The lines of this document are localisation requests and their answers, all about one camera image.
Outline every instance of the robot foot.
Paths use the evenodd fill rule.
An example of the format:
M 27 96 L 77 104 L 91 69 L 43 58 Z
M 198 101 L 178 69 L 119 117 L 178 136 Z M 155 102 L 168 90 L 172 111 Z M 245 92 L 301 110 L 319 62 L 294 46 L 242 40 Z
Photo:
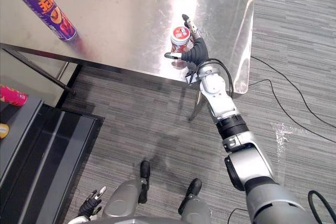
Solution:
M 192 196 L 197 196 L 198 193 L 201 191 L 202 188 L 202 181 L 199 178 L 195 178 L 193 179 L 193 181 L 191 181 L 187 192 L 185 194 L 184 199 L 182 200 L 182 203 L 179 207 L 179 214 L 182 215 L 183 210 L 187 204 L 187 202 L 191 199 Z
M 144 160 L 140 165 L 140 178 L 146 180 L 146 184 L 142 184 L 141 193 L 139 195 L 138 203 L 145 204 L 147 202 L 147 192 L 149 190 L 149 177 L 151 176 L 151 167 L 148 161 Z

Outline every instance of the gray carpet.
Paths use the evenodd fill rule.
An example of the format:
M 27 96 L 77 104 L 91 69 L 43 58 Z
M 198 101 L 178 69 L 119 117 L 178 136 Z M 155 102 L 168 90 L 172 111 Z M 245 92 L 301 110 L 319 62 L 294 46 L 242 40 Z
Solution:
M 311 109 L 336 124 L 336 0 L 255 0 L 252 55 L 285 73 Z M 272 80 L 295 120 L 336 141 L 336 130 L 314 118 L 283 77 L 251 60 L 250 83 L 264 78 Z M 77 96 L 67 99 L 64 108 L 105 121 L 80 171 L 65 223 L 92 190 L 107 186 L 104 205 L 120 183 L 138 174 L 144 158 L 152 165 L 151 188 L 137 215 L 178 218 L 177 208 L 195 177 L 203 181 L 200 197 L 209 204 L 213 223 L 226 223 L 235 207 L 246 208 L 245 195 L 230 183 L 226 153 L 208 111 L 192 123 L 186 119 L 195 91 L 89 67 L 82 69 L 75 89 Z M 311 189 L 336 209 L 336 144 L 293 123 L 268 82 L 250 87 L 235 102 L 271 159 L 277 180 L 307 209 Z M 332 223 L 319 202 L 317 206 L 324 223 Z M 247 213 L 236 212 L 231 223 L 249 223 Z

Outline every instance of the stainless steel table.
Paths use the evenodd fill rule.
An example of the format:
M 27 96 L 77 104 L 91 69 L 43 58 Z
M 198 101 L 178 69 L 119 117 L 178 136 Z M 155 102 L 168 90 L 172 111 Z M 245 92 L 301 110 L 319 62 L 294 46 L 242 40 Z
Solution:
M 21 0 L 1 0 L 3 47 L 100 68 L 130 70 L 185 81 L 163 57 L 170 33 L 188 14 L 200 28 L 209 55 L 223 61 L 236 93 L 248 89 L 254 0 L 55 0 L 78 29 L 59 40 Z

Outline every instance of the black cabinet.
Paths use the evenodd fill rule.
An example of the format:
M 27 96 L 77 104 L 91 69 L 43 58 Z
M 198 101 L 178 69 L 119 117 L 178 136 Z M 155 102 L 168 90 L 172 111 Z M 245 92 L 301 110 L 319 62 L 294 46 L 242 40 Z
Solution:
M 29 97 L 1 104 L 1 223 L 55 223 L 102 118 L 62 111 Z

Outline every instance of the chip can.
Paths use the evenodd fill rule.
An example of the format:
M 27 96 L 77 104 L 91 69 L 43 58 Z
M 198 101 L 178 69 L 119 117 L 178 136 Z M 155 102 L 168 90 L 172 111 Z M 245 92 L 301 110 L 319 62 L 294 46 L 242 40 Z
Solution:
M 185 26 L 176 27 L 170 37 L 172 52 L 187 52 L 187 45 L 190 40 L 190 31 Z
M 70 40 L 76 35 L 75 27 L 54 0 L 23 1 L 61 40 Z
M 14 106 L 22 106 L 26 103 L 28 95 L 10 87 L 0 86 L 0 101 L 8 102 Z
M 0 138 L 4 138 L 5 136 L 7 136 L 8 131 L 9 131 L 8 125 L 0 123 Z

